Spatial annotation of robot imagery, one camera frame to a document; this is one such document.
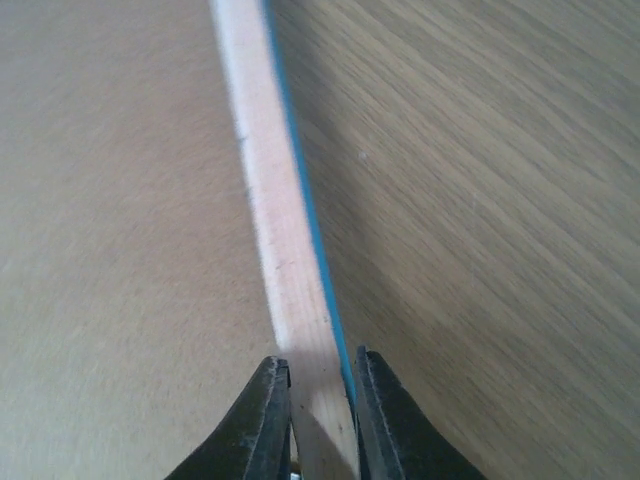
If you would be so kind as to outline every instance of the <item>black metal jaw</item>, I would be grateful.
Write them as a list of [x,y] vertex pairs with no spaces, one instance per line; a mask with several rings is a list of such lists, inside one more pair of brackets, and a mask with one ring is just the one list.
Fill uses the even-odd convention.
[[[358,348],[355,378],[361,480],[485,478],[440,435],[379,353]],[[167,480],[294,478],[290,386],[286,360],[265,358],[216,430]]]
[[265,358],[215,431],[167,480],[289,480],[290,386],[287,361]]

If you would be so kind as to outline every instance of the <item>beige surface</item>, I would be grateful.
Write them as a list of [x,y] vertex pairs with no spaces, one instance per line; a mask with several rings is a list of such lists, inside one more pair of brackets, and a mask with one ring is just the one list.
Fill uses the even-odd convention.
[[275,346],[205,1],[0,2],[0,478],[162,478]]
[[638,478],[640,4],[275,5],[351,345],[494,478]]
[[[637,5],[275,1],[348,340],[495,478],[640,471]],[[209,18],[0,3],[8,478],[159,478],[273,348]]]

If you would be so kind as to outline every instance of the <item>blue edge line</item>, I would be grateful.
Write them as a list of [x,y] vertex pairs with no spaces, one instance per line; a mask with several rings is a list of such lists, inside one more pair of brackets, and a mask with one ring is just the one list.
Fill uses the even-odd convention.
[[311,185],[309,183],[309,177],[307,174],[307,168],[304,162],[304,155],[302,153],[302,147],[300,145],[300,139],[298,137],[298,129],[296,127],[295,116],[293,114],[293,103],[289,94],[289,88],[287,84],[286,73],[284,69],[284,63],[275,35],[275,18],[273,11],[270,8],[269,0],[263,0],[264,11],[266,12],[267,30],[269,35],[269,43],[271,45],[271,55],[276,66],[276,75],[278,78],[278,84],[280,89],[281,101],[284,105],[287,128],[289,130],[289,137],[293,144],[293,151],[298,167],[298,176],[300,178],[300,184],[302,185],[302,196],[304,198],[305,207],[307,210],[307,218],[309,221],[309,228],[311,229],[311,238],[313,241],[313,248],[316,253],[316,260],[320,269],[320,278],[324,287],[325,299],[327,307],[329,309],[329,315],[331,317],[331,326],[333,329],[333,336],[338,347],[338,355],[340,356],[340,370],[342,373],[342,381],[344,382],[345,390],[347,392],[347,400],[351,407],[351,416],[355,421],[355,399],[356,389],[353,381],[353,374],[351,372],[351,363],[349,362],[349,354],[347,353],[347,346],[344,340],[344,334],[342,332],[342,323],[340,322],[340,315],[338,313],[338,305],[336,297],[333,292],[333,285],[331,283],[331,275],[329,272],[329,265],[327,263],[324,247],[322,245],[322,235],[320,233],[320,227],[318,225],[318,219],[313,204],[313,195],[311,193]]

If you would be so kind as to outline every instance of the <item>wood grain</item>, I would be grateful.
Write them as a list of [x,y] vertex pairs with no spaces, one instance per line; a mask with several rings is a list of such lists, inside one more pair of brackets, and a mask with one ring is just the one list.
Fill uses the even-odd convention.
[[351,348],[492,478],[637,478],[640,5],[274,8]]

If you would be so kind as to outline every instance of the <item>wooden board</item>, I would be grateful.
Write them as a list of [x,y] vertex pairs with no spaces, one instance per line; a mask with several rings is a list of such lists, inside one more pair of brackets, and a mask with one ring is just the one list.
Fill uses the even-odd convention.
[[311,480],[353,477],[353,382],[268,8],[259,0],[212,0],[211,10],[273,328],[290,362],[303,473]]

